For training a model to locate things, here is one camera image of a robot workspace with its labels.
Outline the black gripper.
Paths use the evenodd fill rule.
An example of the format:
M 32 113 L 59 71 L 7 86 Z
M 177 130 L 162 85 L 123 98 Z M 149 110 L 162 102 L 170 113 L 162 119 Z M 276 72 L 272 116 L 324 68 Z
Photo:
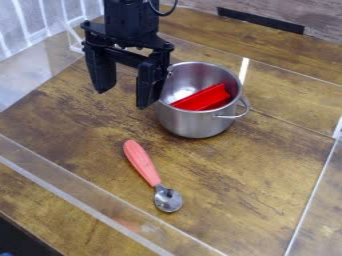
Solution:
M 106 93 L 117 84 L 117 63 L 139 67 L 137 107 L 146 109 L 161 97 L 174 46 L 158 35 L 159 0 L 105 0 L 105 22 L 86 20 L 83 51 L 94 88 Z

